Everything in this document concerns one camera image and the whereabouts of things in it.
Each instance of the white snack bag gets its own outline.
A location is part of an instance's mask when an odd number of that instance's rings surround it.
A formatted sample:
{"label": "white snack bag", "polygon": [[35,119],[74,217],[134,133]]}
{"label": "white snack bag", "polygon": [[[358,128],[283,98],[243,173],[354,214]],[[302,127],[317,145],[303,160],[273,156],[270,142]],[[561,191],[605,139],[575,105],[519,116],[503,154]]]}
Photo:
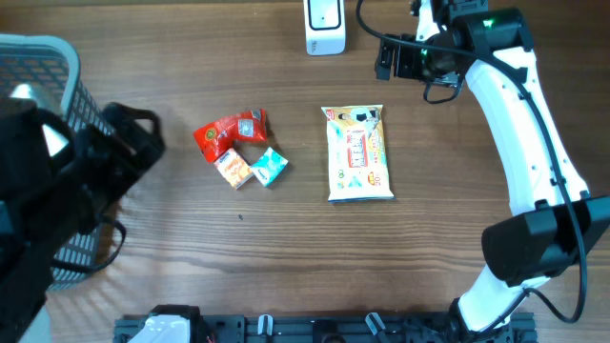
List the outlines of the white snack bag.
{"label": "white snack bag", "polygon": [[322,108],[327,118],[329,202],[395,199],[383,145],[382,108]]}

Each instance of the black metal base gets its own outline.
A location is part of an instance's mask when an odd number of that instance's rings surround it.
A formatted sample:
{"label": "black metal base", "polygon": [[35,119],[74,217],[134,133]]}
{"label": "black metal base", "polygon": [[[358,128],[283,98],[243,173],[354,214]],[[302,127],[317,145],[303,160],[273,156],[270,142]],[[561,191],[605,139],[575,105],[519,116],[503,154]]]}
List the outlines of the black metal base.
{"label": "black metal base", "polygon": [[[445,343],[442,330],[446,317],[447,313],[413,313],[382,315],[380,318],[385,324],[389,343]],[[202,317],[213,331],[215,343],[377,343],[364,318],[364,314],[352,317],[278,317],[274,318],[273,334],[268,336],[257,333],[258,318],[243,315]],[[146,319],[147,316],[116,320],[113,343],[129,342],[144,327]],[[515,313],[510,324],[496,337],[479,342],[537,343],[534,315]]]}

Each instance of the small packet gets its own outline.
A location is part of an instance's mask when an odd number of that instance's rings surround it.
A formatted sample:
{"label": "small packet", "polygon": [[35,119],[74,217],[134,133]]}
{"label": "small packet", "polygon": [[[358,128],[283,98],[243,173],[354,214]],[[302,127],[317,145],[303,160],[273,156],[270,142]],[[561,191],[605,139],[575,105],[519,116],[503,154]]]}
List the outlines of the small packet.
{"label": "small packet", "polygon": [[193,132],[193,137],[208,163],[213,163],[233,147],[234,140],[267,141],[266,119],[267,112],[263,109],[245,111],[220,118]]}
{"label": "small packet", "polygon": [[383,144],[382,108],[322,108],[327,117],[329,202],[394,199]]}
{"label": "small packet", "polygon": [[228,149],[213,164],[235,189],[254,175],[248,163],[233,148]]}
{"label": "small packet", "polygon": [[254,176],[260,183],[267,187],[288,164],[288,160],[279,155],[273,149],[268,148],[265,153],[251,166]]}

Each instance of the wood grain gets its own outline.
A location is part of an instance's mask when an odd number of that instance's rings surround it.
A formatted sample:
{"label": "wood grain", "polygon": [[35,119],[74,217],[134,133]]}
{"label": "wood grain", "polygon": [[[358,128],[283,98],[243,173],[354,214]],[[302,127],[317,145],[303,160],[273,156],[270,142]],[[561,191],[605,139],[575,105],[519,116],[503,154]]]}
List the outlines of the wood grain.
{"label": "wood grain", "polygon": [[[564,146],[594,195],[610,192],[609,6],[494,1],[525,13]],[[99,104],[161,115],[168,150],[125,196],[126,246],[106,271],[50,293],[56,342],[107,342],[113,320],[157,304],[212,313],[441,311],[483,266],[480,234],[510,215],[503,169],[474,96],[439,106],[420,84],[375,80],[378,41],[346,12],[338,56],[305,52],[302,4],[155,5],[3,10],[0,30],[52,34],[79,51]],[[413,32],[404,1],[368,1],[374,28]],[[383,104],[397,201],[329,205],[321,106]],[[274,186],[238,192],[205,163],[192,132],[216,118],[269,111],[270,144],[290,168]],[[251,161],[265,149],[241,146]],[[589,254],[583,319],[560,324],[535,300],[540,342],[606,342],[610,238]],[[544,286],[565,311],[578,273]]]}

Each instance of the teal packet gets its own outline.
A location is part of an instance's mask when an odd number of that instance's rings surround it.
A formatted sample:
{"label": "teal packet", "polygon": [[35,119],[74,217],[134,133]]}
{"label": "teal packet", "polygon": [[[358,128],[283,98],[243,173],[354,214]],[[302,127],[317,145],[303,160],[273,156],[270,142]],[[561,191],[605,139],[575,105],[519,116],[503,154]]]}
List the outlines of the teal packet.
{"label": "teal packet", "polygon": [[274,182],[275,178],[287,164],[288,160],[286,158],[280,156],[273,149],[268,148],[258,161],[250,166],[250,169],[252,169],[258,181],[267,187]]}

